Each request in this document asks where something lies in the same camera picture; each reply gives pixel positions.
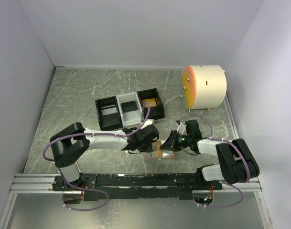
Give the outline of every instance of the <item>gray marble surface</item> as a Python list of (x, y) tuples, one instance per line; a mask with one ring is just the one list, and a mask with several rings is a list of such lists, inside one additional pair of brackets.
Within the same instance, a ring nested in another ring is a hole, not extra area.
[[(24, 173), (55, 174), (53, 163), (42, 158), (42, 150), (51, 136), (74, 122), (99, 130), (95, 100), (118, 94), (157, 88), (164, 103), (165, 118), (156, 121), (161, 139), (166, 139), (175, 121), (187, 113), (180, 98), (182, 71), (168, 70), (78, 70), (57, 68), (32, 143)], [(226, 102), (218, 108), (193, 111), (206, 117), (214, 137), (233, 139)], [(199, 120), (203, 136), (210, 129)], [(47, 156), (52, 158), (51, 149)], [(143, 154), (102, 149), (84, 153), (78, 163), (84, 173), (184, 173), (215, 162), (213, 156), (191, 156), (178, 152), (174, 159), (145, 159)]]

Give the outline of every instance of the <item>gray wall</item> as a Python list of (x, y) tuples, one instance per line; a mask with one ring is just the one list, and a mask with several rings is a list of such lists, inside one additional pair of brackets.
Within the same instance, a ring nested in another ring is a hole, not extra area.
[(29, 153), (53, 66), (17, 0), (0, 0), (0, 214)]
[(20, 0), (56, 66), (226, 68), (262, 0)]
[(291, 0), (264, 1), (226, 75), (273, 226), (291, 229)]

